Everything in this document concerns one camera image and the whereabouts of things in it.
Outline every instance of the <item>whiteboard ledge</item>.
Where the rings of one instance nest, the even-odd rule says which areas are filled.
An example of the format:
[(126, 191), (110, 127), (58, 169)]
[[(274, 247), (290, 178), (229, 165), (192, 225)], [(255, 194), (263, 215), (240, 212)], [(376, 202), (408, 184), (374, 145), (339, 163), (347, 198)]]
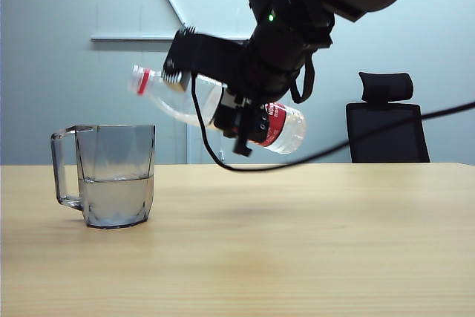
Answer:
[[(242, 42), (245, 36), (216, 36), (221, 39)], [(143, 36), (143, 35), (92, 35), (93, 42), (171, 42), (174, 36)]]

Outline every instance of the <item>table surface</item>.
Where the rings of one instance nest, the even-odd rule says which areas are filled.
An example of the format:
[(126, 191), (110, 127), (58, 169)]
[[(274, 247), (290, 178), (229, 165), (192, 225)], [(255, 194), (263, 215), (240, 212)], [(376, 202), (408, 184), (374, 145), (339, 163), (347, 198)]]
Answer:
[(474, 216), (475, 166), (169, 165), (148, 222), (101, 230), (3, 166), (1, 315), (475, 316)]

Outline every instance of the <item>bottle label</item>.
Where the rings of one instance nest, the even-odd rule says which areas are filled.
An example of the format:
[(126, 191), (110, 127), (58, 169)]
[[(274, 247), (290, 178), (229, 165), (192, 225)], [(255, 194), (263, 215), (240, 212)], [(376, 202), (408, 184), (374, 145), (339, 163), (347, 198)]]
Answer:
[(269, 115), (269, 131), (265, 141), (259, 144), (261, 146), (269, 146), (277, 140), (284, 127), (286, 117), (285, 106), (280, 103), (267, 103), (266, 111)]

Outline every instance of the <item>black office chair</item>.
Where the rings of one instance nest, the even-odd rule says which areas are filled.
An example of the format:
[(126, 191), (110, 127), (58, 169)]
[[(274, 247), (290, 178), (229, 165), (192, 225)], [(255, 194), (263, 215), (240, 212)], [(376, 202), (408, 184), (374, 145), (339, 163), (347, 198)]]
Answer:
[[(365, 103), (347, 104), (347, 130), (354, 163), (428, 163), (421, 108), (389, 103), (410, 99), (413, 83), (407, 73), (360, 72)], [(362, 140), (363, 134), (404, 119), (412, 121)]]

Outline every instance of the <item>water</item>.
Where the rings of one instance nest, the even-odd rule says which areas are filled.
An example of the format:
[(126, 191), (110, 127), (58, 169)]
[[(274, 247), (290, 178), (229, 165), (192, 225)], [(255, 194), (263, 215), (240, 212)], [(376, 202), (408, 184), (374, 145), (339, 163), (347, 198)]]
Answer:
[(79, 180), (85, 221), (89, 226), (130, 226), (147, 220), (154, 196), (154, 177)]

